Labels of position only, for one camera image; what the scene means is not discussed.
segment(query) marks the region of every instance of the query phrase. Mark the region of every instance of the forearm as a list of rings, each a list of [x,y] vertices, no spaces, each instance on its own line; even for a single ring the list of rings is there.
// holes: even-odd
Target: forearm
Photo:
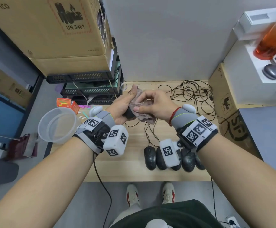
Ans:
[[[73,137],[46,157],[0,201],[0,227],[53,227],[86,177],[92,155]]]
[[[198,156],[251,227],[276,227],[276,171],[273,168],[218,134]]]

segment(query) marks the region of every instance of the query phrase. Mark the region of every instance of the wooden table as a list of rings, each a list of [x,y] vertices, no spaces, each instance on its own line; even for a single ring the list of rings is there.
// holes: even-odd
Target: wooden table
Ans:
[[[167,84],[170,87],[174,88],[178,86],[180,81],[171,81],[171,82],[135,82],[136,85],[142,90],[154,89],[156,90],[159,85]],[[129,91],[132,87],[132,82],[127,82],[127,89]],[[167,92],[170,90],[168,86],[161,86],[161,90]],[[182,96],[177,97],[178,100],[184,100]],[[183,102],[174,101],[177,105],[182,106]],[[194,100],[186,102],[186,104],[194,104]],[[200,102],[198,103],[199,112],[201,113]],[[211,107],[204,104],[203,108],[206,112],[211,112]],[[209,119],[212,119],[213,116],[205,115]],[[127,122],[128,126],[136,124],[138,120]],[[215,118],[213,123],[218,126],[218,121]],[[145,166],[144,153],[143,150],[148,146],[148,140],[144,132],[144,124],[139,122],[138,125],[134,127],[126,127],[129,138],[126,145],[125,152],[122,156],[111,157],[107,152],[103,152],[96,159],[96,166],[101,177],[102,181],[210,181],[211,177],[206,170],[199,170],[197,167],[190,173],[185,172],[182,168],[178,171],[172,169],[166,169],[164,171],[156,168],[153,171],[150,171]],[[171,138],[172,140],[178,140],[176,132],[173,127],[168,126],[165,121],[159,120],[156,123],[154,133],[160,140]],[[151,131],[148,129],[148,135],[153,144],[159,145],[159,142],[154,138]],[[51,152],[54,152],[60,145],[53,144]],[[86,178],[85,182],[95,182],[99,181],[92,166]]]

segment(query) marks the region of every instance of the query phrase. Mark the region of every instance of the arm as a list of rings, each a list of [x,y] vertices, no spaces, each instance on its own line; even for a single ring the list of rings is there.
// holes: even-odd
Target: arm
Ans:
[[[116,99],[106,110],[116,124],[137,94]],[[66,210],[93,164],[92,150],[73,137],[23,176],[0,201],[0,227],[53,227]]]
[[[146,99],[152,99],[154,105],[134,110],[151,113],[166,122],[178,107],[162,91],[144,91],[137,102]],[[191,118],[195,120],[197,116],[192,114]],[[276,227],[276,171],[273,168],[219,134],[198,152],[198,156],[251,227]]]

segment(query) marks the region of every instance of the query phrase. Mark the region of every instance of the large cardboard box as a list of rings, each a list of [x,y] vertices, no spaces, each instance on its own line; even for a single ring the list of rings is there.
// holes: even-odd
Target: large cardboard box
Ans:
[[[228,74],[224,70],[224,64],[220,63],[208,84],[212,86],[213,102],[219,123],[224,122],[240,108],[262,107],[262,105],[237,104],[228,81]]]
[[[229,117],[227,121],[224,121],[222,124],[220,124],[219,130],[220,134],[224,135],[225,138],[261,159],[261,155],[249,137],[248,131],[246,130],[243,122],[240,120],[238,112]]]
[[[30,59],[45,75],[110,70],[113,50],[111,37],[107,38],[106,53],[98,56]]]
[[[32,59],[105,54],[99,0],[0,0],[0,28]]]
[[[0,70],[0,94],[26,108],[32,93]]]

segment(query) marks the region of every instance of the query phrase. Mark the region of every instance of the gray tabletop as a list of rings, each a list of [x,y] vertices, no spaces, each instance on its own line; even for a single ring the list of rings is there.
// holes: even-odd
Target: gray tabletop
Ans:
[[[262,159],[276,170],[276,106],[244,108],[239,113]]]

